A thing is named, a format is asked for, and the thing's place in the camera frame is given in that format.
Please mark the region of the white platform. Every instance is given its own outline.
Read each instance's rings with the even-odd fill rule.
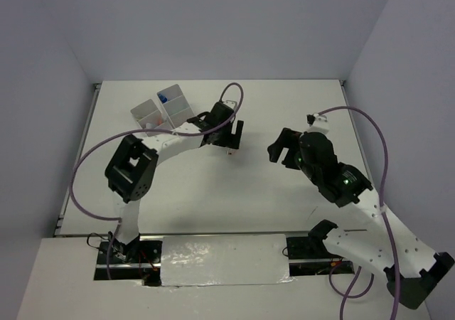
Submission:
[[[84,151],[113,134],[136,129],[129,111],[178,83],[195,113],[210,110],[227,80],[103,82],[85,140]],[[245,100],[237,119],[245,121],[240,150],[233,156],[216,146],[186,152],[161,165],[142,199],[142,233],[243,233],[310,230],[330,219],[346,228],[359,225],[340,217],[299,171],[269,162],[267,147],[283,127],[304,131],[306,115],[346,105],[337,80],[244,80]],[[235,87],[226,94],[238,99]],[[347,111],[328,115],[338,159],[365,173]],[[96,151],[81,167],[75,192],[99,215],[116,216],[104,171],[120,140]],[[114,224],[88,218],[68,202],[62,235],[107,233]]]
[[[17,319],[338,319],[341,297],[327,276],[264,286],[143,287],[93,281],[96,256],[83,238],[43,240]],[[334,279],[344,290],[352,277]],[[368,280],[369,274],[362,274],[353,292],[361,292]],[[389,319],[391,308],[392,297],[376,282],[365,297],[348,302],[345,319]],[[397,320],[429,320],[429,315],[425,305],[416,311],[400,306]]]

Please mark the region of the gray wall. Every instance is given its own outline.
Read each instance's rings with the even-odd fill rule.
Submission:
[[[346,78],[387,0],[44,0],[95,81]]]
[[[0,0],[0,318],[20,306],[52,234],[92,97],[39,0]]]
[[[348,78],[352,105],[382,127],[390,149],[386,202],[433,248],[455,256],[455,0],[389,0]],[[378,182],[382,149],[359,120]],[[455,272],[428,299],[455,317]]]

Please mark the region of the purple cable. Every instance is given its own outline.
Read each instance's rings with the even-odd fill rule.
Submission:
[[[130,135],[130,134],[145,133],[145,132],[155,132],[155,133],[164,133],[164,134],[175,134],[175,135],[179,135],[179,136],[182,136],[182,137],[201,137],[201,136],[216,132],[217,130],[219,130],[220,128],[224,127],[226,124],[228,124],[235,117],[235,115],[238,113],[240,107],[242,106],[244,92],[243,92],[242,86],[239,83],[236,83],[236,82],[232,82],[232,83],[229,83],[228,85],[226,85],[225,89],[221,93],[220,101],[223,99],[226,91],[228,91],[228,89],[230,87],[232,87],[233,85],[238,87],[239,90],[240,90],[240,99],[239,99],[239,102],[237,104],[237,107],[234,109],[233,114],[230,115],[227,120],[225,120],[223,123],[219,124],[218,126],[213,127],[212,129],[206,130],[205,132],[201,132],[201,133],[176,133],[176,132],[173,132],[171,130],[166,130],[166,129],[134,129],[134,130],[129,130],[127,132],[122,132],[120,134],[117,134],[117,135],[114,135],[112,137],[109,137],[109,138],[101,141],[99,144],[94,145],[84,155],[82,155],[80,160],[76,163],[76,165],[75,165],[75,167],[73,169],[73,174],[71,176],[70,187],[69,187],[70,198],[73,201],[73,203],[76,206],[76,208],[80,212],[82,212],[85,215],[88,215],[89,217],[92,217],[94,219],[98,219],[98,220],[116,220],[118,222],[117,227],[116,227],[116,229],[114,231],[114,235],[112,236],[112,239],[109,242],[109,247],[107,248],[107,253],[106,253],[106,269],[107,269],[107,278],[108,279],[111,279],[111,274],[110,274],[110,271],[109,271],[109,255],[110,255],[110,252],[112,250],[112,245],[114,244],[115,236],[119,232],[120,226],[122,225],[122,219],[120,217],[104,217],[102,215],[95,215],[94,213],[91,213],[90,211],[85,210],[85,208],[83,208],[83,206],[80,205],[79,201],[77,201],[77,199],[75,197],[75,194],[74,194],[74,182],[75,182],[77,170],[80,168],[80,165],[86,160],[86,158],[89,155],[91,155],[91,153],[93,153],[94,151],[99,149],[101,146],[105,145],[108,142],[111,142],[112,140],[118,139],[119,137],[125,137],[125,136]]]
[[[382,178],[381,178],[381,183],[379,186],[379,206],[382,207],[384,205],[385,178],[387,176],[387,170],[389,168],[389,153],[387,150],[387,144],[385,143],[384,135],[382,134],[382,131],[379,128],[379,126],[376,124],[376,122],[370,117],[370,115],[368,115],[366,112],[364,112],[363,110],[360,110],[356,107],[348,107],[348,106],[333,107],[333,108],[329,108],[327,110],[323,110],[322,112],[319,112],[319,114],[324,115],[324,114],[327,114],[328,112],[334,112],[336,110],[353,110],[354,112],[358,112],[359,114],[362,114],[374,126],[374,128],[376,129],[376,132],[378,132],[379,137],[381,138],[382,147],[384,149],[384,169],[382,171]],[[395,238],[393,237],[393,232],[392,232],[392,228],[390,227],[389,219],[385,213],[382,214],[382,218],[384,220],[387,234],[389,235],[390,246],[392,247],[393,261],[394,261],[394,267],[395,267],[395,297],[393,299],[392,313],[390,315],[390,320],[395,320],[397,318],[398,306],[400,305],[400,288],[401,288],[400,265],[398,262],[397,244],[395,243]],[[346,293],[343,295],[343,301],[341,302],[341,307],[340,307],[340,320],[343,320],[344,306],[346,304],[346,301],[348,300],[350,291],[352,290],[355,282],[357,281],[358,275],[360,275],[360,267],[358,268],[358,271],[356,272],[353,281],[350,283],[348,289],[346,290]]]
[[[333,284],[333,273],[335,272],[335,270],[337,270],[344,263],[346,263],[346,262],[341,262],[340,264],[336,265],[335,267],[330,269],[330,272],[328,273],[328,283],[330,283],[330,286],[336,292],[336,294],[341,295],[342,297],[344,297],[346,293],[340,292],[338,290],[338,288],[335,287],[335,285]],[[357,295],[348,295],[348,299],[359,299],[359,298],[365,296],[370,291],[374,281],[375,281],[375,275],[371,274],[370,283],[365,288],[365,290],[363,292],[361,292],[360,294],[357,294]]]

